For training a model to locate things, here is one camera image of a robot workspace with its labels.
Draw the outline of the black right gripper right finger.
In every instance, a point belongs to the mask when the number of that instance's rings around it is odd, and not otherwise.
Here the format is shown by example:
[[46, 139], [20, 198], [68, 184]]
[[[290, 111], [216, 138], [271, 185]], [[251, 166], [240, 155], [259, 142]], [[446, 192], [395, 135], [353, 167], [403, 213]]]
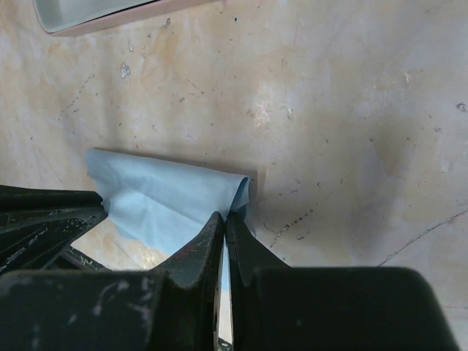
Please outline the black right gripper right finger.
[[235, 350], [457, 350], [434, 291], [407, 268], [293, 268], [226, 221]]

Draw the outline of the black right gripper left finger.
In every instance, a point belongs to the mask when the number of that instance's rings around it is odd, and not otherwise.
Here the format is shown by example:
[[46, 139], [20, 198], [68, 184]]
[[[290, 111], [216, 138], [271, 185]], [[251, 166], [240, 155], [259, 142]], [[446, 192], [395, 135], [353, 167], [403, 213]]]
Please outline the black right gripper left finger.
[[224, 222], [150, 271], [1, 277], [3, 350], [216, 350]]

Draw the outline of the pink glasses case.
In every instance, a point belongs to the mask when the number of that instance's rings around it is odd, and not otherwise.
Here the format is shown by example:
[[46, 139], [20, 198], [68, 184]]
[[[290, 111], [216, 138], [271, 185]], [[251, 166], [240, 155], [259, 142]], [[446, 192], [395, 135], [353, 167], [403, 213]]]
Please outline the pink glasses case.
[[32, 2], [42, 29], [54, 37], [76, 37], [206, 3], [206, 0]]

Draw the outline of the light blue cleaning cloth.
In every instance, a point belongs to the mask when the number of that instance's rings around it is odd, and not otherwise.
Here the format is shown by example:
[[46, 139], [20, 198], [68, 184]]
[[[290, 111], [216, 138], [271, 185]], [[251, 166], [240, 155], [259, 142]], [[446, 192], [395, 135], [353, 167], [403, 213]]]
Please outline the light blue cleaning cloth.
[[204, 167], [99, 149], [85, 153], [88, 176], [118, 232], [174, 254], [217, 212], [246, 213], [250, 179]]

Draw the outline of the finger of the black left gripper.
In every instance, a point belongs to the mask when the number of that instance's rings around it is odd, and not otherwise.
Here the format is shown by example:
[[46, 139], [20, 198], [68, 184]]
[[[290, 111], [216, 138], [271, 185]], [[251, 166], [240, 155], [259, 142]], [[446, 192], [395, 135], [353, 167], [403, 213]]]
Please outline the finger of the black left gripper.
[[91, 191], [1, 186], [1, 272], [48, 268], [107, 218]]

